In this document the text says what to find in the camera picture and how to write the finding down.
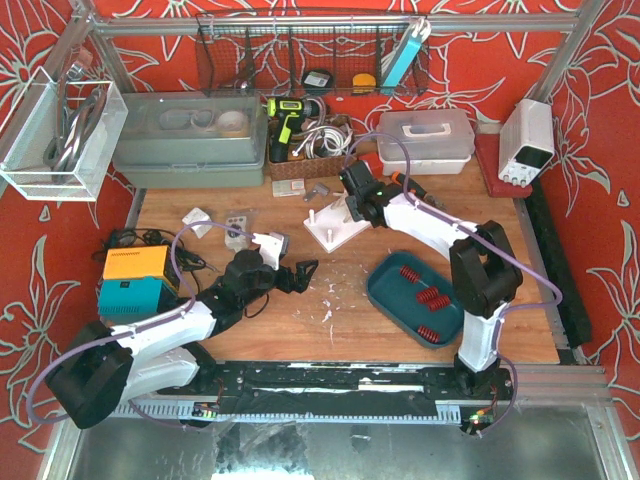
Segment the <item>orange teal device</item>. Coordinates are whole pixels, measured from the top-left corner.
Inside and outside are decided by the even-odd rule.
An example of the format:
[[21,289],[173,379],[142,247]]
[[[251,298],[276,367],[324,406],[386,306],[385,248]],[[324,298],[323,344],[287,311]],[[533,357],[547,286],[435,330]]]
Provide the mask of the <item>orange teal device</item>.
[[106,322],[132,323],[177,305],[180,280],[168,245],[110,249],[102,279],[98,313]]

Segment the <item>red spring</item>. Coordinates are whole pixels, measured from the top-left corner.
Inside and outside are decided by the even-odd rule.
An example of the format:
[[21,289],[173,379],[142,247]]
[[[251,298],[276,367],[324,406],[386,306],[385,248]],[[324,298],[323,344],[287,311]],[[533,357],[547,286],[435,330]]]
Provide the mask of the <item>red spring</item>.
[[431,343],[431,344],[439,344],[440,343],[440,335],[438,332],[434,331],[433,329],[425,326],[425,325],[421,325],[417,328],[416,330],[417,334],[423,338],[425,341]]
[[451,300],[447,295],[439,295],[437,297],[434,297],[433,299],[430,299],[426,303],[426,306],[431,312],[435,312],[446,308],[450,304]]
[[428,287],[416,294],[416,300],[421,304],[427,304],[439,296],[439,290],[435,286]]
[[412,284],[417,283],[421,278],[420,274],[408,265],[403,265],[400,268],[400,275]]

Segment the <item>grey timer controller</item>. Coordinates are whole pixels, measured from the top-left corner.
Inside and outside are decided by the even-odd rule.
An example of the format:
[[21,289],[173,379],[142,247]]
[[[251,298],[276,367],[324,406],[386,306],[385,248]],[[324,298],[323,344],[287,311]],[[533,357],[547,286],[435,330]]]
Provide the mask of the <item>grey timer controller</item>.
[[227,217],[226,225],[229,230],[225,231],[225,246],[234,252],[248,249],[252,243],[248,237],[249,217],[245,214],[232,214]]

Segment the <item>small card packet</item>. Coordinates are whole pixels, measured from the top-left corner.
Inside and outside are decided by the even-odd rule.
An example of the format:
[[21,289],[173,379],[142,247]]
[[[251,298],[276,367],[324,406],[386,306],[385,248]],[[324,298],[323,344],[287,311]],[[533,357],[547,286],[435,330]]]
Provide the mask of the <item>small card packet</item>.
[[275,198],[304,196],[306,194],[305,181],[303,179],[273,181],[272,194]]

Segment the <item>grey metal bracket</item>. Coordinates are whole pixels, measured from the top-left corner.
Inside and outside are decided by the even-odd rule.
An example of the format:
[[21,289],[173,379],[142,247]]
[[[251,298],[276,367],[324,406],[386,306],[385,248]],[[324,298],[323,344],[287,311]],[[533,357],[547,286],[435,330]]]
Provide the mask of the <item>grey metal bracket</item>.
[[316,196],[325,197],[329,193],[330,193],[330,189],[326,185],[324,185],[323,183],[316,183],[312,187],[312,189],[304,195],[303,200],[305,202],[310,202]]

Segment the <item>orange handled screwdriver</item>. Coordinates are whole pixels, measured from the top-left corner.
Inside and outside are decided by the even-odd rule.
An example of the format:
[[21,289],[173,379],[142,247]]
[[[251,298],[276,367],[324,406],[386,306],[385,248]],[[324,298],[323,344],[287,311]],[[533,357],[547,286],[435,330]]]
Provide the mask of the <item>orange handled screwdriver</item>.
[[425,203],[427,203],[428,205],[430,205],[432,207],[435,207],[437,209],[443,210],[443,211],[446,210],[446,206],[440,200],[435,198],[433,195],[429,194],[415,180],[413,180],[411,178],[407,178],[407,176],[404,173],[396,171],[390,176],[390,179],[394,184],[399,185],[401,187],[403,187],[404,184],[407,184],[408,191],[410,193],[414,194],[420,200],[422,200]]

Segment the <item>white handled storage box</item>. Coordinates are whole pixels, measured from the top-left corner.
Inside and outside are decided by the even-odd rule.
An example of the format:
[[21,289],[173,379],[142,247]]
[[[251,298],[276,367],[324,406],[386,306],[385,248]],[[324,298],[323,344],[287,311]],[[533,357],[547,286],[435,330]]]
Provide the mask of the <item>white handled storage box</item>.
[[404,145],[411,175],[459,174],[475,151],[475,135],[462,109],[386,112],[376,131]]

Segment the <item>yellow tape measure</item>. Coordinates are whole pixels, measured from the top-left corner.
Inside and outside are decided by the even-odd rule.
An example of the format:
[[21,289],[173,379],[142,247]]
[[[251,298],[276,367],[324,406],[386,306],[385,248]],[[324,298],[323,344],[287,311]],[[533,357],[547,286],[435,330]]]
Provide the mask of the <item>yellow tape measure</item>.
[[377,81],[372,74],[357,73],[352,77],[352,94],[354,96],[374,93],[376,88]]

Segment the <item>green cordless drill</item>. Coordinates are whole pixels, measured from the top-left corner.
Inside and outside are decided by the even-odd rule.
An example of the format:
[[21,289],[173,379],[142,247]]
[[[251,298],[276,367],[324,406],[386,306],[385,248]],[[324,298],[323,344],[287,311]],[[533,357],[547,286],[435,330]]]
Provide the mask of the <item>green cordless drill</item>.
[[306,99],[293,97],[270,97],[267,100],[267,115],[277,121],[270,140],[270,162],[286,162],[293,134],[302,131],[302,124],[311,117],[318,117],[324,108],[320,97]]

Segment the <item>clear acrylic bin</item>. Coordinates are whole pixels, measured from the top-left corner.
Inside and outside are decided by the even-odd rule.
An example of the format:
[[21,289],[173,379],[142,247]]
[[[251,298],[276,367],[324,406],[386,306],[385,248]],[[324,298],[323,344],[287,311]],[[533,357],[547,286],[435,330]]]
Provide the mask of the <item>clear acrylic bin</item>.
[[1,126],[1,178],[27,200],[95,202],[127,114],[113,81],[38,68]]

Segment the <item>grey plastic toolbox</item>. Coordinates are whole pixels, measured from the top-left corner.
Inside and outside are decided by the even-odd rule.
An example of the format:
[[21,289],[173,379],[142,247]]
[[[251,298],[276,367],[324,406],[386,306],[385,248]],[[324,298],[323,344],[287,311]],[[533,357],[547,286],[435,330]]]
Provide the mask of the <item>grey plastic toolbox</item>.
[[130,93],[112,163],[143,189],[255,187],[264,182],[268,118],[256,95]]

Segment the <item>red small box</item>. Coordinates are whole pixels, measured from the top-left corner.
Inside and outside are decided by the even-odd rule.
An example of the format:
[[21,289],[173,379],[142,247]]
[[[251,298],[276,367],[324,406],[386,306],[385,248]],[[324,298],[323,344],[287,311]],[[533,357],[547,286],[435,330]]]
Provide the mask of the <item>red small box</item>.
[[380,178],[384,175],[383,173],[384,166],[377,152],[370,152],[370,153],[360,155],[359,159],[364,161],[368,165],[372,175],[375,178]]

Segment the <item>white power adapter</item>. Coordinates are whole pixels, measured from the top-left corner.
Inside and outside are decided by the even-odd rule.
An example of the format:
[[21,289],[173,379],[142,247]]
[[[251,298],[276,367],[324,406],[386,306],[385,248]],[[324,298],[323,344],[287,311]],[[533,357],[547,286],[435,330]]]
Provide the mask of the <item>white power adapter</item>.
[[198,239],[203,238],[212,228],[211,217],[198,207],[190,210],[182,218],[182,223],[188,226]]

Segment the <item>black tape measure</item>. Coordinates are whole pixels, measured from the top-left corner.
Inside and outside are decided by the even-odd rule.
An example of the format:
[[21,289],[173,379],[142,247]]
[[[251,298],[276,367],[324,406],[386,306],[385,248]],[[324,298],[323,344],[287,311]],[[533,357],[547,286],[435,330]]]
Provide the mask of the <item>black tape measure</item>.
[[325,95],[334,87],[333,75],[325,69],[306,71],[301,80],[304,91],[309,95]]

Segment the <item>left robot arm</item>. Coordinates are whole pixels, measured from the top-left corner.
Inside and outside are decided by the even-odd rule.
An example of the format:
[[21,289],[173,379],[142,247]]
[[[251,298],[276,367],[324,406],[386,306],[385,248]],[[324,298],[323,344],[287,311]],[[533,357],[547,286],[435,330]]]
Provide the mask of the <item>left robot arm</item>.
[[46,371],[46,386],[80,429],[139,396],[200,387],[215,367],[200,342],[230,329],[272,290],[305,292],[318,266],[312,259],[274,268],[258,251],[243,250],[209,288],[172,310],[126,325],[85,325]]

